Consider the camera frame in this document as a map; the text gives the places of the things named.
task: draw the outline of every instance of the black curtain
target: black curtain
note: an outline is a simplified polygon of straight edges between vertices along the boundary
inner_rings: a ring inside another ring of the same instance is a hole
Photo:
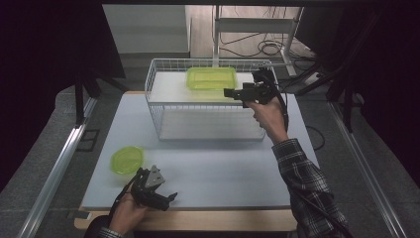
[[[416,1],[389,2],[353,76],[363,115],[420,186],[419,16]]]
[[[56,95],[91,68],[125,77],[98,1],[0,1],[1,189],[46,126]]]

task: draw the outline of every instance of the hand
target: hand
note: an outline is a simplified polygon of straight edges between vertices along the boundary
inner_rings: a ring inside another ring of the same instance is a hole
[[[136,204],[129,192],[126,193],[119,201],[117,209],[115,209],[109,229],[122,235],[127,234],[142,221],[146,210],[145,206]]]
[[[247,101],[245,104],[254,110],[254,118],[260,122],[260,126],[266,130],[267,135],[274,144],[288,140],[287,132],[284,128],[281,105],[276,97],[266,105],[253,101]]]

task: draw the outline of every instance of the wall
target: wall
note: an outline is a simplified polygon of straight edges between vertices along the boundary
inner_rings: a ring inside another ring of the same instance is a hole
[[[189,52],[185,6],[103,5],[118,53]]]

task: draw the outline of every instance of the wrist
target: wrist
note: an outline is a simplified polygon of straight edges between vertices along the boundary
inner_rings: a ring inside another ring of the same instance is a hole
[[[276,145],[278,143],[281,143],[283,141],[287,141],[289,139],[288,135],[285,131],[274,132],[274,133],[272,133],[271,135],[268,135],[268,136],[271,138],[272,143],[274,145]]]

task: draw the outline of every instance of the metal rail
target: metal rail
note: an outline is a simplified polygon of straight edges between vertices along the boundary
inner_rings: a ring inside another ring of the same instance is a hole
[[[355,136],[347,131],[346,126],[343,123],[343,115],[338,104],[333,102],[329,102],[328,104],[334,114],[336,122],[343,134],[346,143],[352,151],[355,162],[359,167],[365,183],[367,184],[367,188],[370,191],[370,194],[376,203],[377,208],[379,209],[379,212],[381,213],[392,237],[407,237],[395,210],[393,209],[391,203],[380,187],[379,182],[373,174],[373,171],[370,169],[368,161],[365,158],[361,148],[359,147]]]
[[[77,148],[77,144],[80,141],[81,135],[83,134],[89,117],[92,113],[92,110],[96,104],[96,99],[89,98],[84,107],[85,119],[78,128],[74,128],[64,147],[62,148],[61,153],[58,156],[58,159],[55,162],[55,165],[50,172],[49,177],[46,180],[46,183],[43,186],[40,194],[38,195],[37,200],[35,201],[25,223],[23,224],[21,230],[17,237],[35,237],[38,228],[41,225],[41,222],[44,219],[45,214],[53,200],[55,192],[61,182],[62,177],[67,169],[68,164],[71,161],[71,158],[74,154],[74,151]]]

